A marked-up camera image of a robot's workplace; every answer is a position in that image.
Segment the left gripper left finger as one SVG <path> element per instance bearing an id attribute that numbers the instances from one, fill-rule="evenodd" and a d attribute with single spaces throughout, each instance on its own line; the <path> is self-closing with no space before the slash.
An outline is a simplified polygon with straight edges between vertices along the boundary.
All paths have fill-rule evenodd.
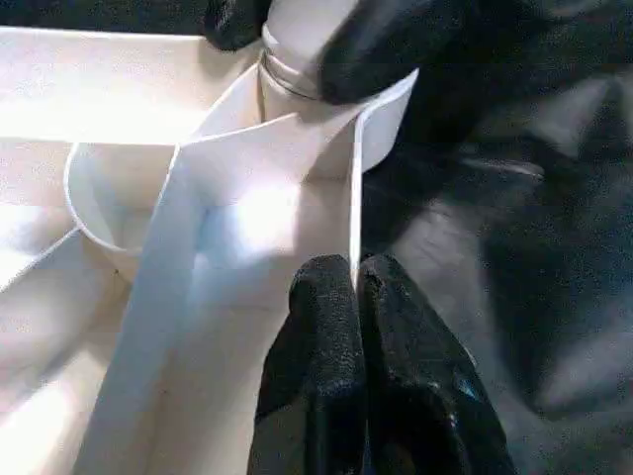
<path id="1" fill-rule="evenodd" d="M 365 358 L 348 262 L 310 259 L 264 361 L 250 474 L 360 474 L 367 425 Z"/>

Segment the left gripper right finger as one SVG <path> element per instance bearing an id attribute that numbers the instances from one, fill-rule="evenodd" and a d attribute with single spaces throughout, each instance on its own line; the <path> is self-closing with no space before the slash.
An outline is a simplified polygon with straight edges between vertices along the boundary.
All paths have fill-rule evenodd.
<path id="1" fill-rule="evenodd" d="M 378 473 L 515 473 L 470 355 L 405 269 L 389 255 L 365 259 L 358 301 Z"/>

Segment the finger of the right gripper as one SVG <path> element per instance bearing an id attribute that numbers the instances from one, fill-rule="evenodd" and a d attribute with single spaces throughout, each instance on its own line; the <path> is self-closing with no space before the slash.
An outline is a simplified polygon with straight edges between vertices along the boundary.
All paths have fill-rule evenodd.
<path id="1" fill-rule="evenodd" d="M 219 50 L 239 50 L 256 42 L 271 0 L 210 0 L 204 17 L 204 35 Z"/>
<path id="2" fill-rule="evenodd" d="M 334 105 L 376 95 L 417 70 L 458 62 L 488 1 L 360 1 L 323 49 L 318 91 Z"/>

